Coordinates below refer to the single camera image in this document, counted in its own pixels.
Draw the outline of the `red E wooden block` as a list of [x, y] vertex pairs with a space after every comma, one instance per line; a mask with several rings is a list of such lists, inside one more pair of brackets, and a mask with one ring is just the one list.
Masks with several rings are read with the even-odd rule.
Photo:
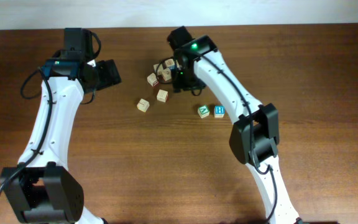
[[157, 100], [165, 103], [168, 99], [168, 91], [159, 90], [157, 93]]

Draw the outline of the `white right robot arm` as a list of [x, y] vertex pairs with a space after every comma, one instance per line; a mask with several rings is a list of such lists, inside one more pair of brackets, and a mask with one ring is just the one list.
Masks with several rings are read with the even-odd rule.
[[175, 66], [175, 92], [208, 87], [232, 122], [229, 146], [251, 172], [265, 208], [266, 223], [302, 223], [291, 203], [279, 166], [278, 111], [253, 97], [230, 71], [216, 44], [207, 35], [195, 39], [181, 26], [169, 34]]

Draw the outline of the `blue H wooden block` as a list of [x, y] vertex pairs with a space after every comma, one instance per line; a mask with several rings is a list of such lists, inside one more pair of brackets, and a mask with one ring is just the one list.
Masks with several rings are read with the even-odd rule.
[[214, 117], [215, 118], [223, 118], [225, 115], [225, 108], [221, 105], [216, 105], [214, 107]]

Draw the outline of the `green V wooden block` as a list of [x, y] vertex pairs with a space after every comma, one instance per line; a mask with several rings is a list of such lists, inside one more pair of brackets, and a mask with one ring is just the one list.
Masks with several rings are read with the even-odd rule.
[[209, 111], [209, 108], [208, 108], [207, 105], [200, 106], [197, 109], [197, 112], [198, 112], [198, 115], [200, 116], [201, 119], [209, 116], [209, 114], [210, 114], [210, 111]]

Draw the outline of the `plain T wooden block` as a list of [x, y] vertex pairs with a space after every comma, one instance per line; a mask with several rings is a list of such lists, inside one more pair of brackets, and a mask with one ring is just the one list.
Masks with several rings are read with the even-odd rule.
[[137, 109], [145, 113], [148, 110], [149, 106], [150, 103], [147, 100], [141, 98], [137, 104]]

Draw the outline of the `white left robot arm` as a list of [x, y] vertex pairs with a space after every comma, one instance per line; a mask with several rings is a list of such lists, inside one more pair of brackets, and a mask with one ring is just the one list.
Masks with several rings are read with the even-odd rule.
[[68, 171], [68, 146], [76, 111], [87, 93], [122, 80], [113, 60], [96, 61], [99, 37], [66, 28], [64, 46], [35, 73], [42, 77], [40, 107], [18, 163], [0, 176], [4, 194], [20, 223], [105, 223], [85, 207], [80, 183]]

